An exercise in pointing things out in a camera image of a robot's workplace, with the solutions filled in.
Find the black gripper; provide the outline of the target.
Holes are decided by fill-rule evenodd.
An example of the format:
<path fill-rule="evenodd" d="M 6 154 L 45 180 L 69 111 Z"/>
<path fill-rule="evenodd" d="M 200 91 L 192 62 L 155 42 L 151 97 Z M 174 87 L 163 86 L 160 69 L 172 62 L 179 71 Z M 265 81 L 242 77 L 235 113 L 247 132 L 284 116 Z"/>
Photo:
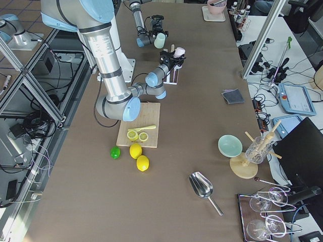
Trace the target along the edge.
<path fill-rule="evenodd" d="M 175 51 L 167 52 L 163 50 L 159 54 L 160 54 L 159 63 L 161 65 L 163 64 L 166 65 L 169 71 L 173 69 L 174 66 L 181 66 L 184 63 L 184 60 L 186 59 L 184 54 L 182 54 L 179 57 L 175 57 Z"/>
<path fill-rule="evenodd" d="M 159 33 L 162 33 L 165 35 L 166 38 L 169 36 L 168 31 L 163 30 L 163 20 L 165 19 L 162 15 L 153 15 L 151 18 L 151 30 L 149 30 L 149 36 L 151 38 L 156 39 L 157 35 Z"/>

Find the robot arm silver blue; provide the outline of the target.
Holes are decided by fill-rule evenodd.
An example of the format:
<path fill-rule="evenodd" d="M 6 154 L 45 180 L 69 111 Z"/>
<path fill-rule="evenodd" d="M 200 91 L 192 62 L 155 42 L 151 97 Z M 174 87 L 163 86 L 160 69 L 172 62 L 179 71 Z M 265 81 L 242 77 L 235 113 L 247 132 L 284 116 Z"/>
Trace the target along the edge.
<path fill-rule="evenodd" d="M 107 89 L 107 95 L 99 98 L 94 110 L 107 118 L 133 121 L 140 113 L 139 96 L 165 98 L 164 78 L 185 59 L 183 48 L 161 51 L 159 66 L 146 76 L 145 83 L 127 87 L 118 59 L 120 51 L 113 42 L 119 35 L 112 1 L 41 1 L 41 15 L 47 26 L 77 32 L 88 41 Z"/>
<path fill-rule="evenodd" d="M 169 32 L 163 29 L 162 15 L 148 16 L 145 20 L 142 17 L 141 5 L 151 1 L 129 1 L 129 10 L 132 12 L 136 31 L 137 31 L 137 45 L 145 47 L 153 44 L 155 48 L 162 49 L 165 45 Z M 151 30 L 147 30 L 145 21 L 151 19 Z"/>

